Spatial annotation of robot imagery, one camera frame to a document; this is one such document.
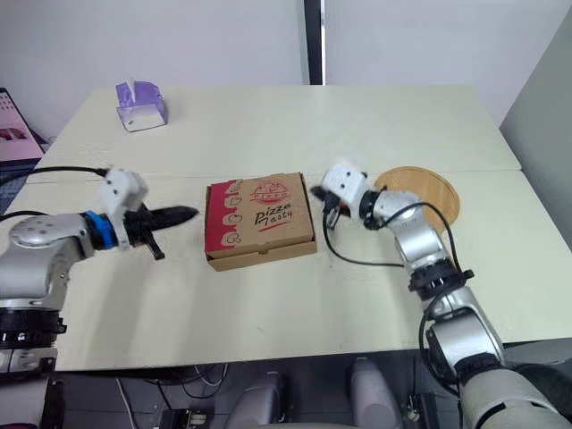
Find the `red pizza logo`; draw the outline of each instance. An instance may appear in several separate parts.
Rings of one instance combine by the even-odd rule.
[[[270,206],[288,198],[290,192],[288,188],[278,181],[263,181],[254,189],[250,196],[252,197],[250,201]]]

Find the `white wall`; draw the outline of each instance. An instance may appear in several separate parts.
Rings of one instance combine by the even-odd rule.
[[[572,248],[572,11],[502,123],[523,172]]]
[[[472,84],[501,124],[570,0],[325,0],[329,84]]]
[[[0,87],[56,136],[94,88],[308,83],[301,1],[0,0]]]

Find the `blue ring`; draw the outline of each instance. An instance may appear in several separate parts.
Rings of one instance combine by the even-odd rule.
[[[104,249],[112,248],[114,246],[113,229],[109,221],[105,220],[99,214],[95,214],[91,210],[85,212],[87,216],[93,221],[96,229],[101,234],[101,239],[104,242]]]

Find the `cardboard box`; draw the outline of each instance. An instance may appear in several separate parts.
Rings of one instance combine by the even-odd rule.
[[[316,252],[299,172],[215,183],[206,189],[206,260],[230,270]]]

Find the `black pole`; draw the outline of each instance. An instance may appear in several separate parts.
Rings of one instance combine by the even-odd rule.
[[[322,85],[322,11],[320,0],[304,0],[310,85]]]

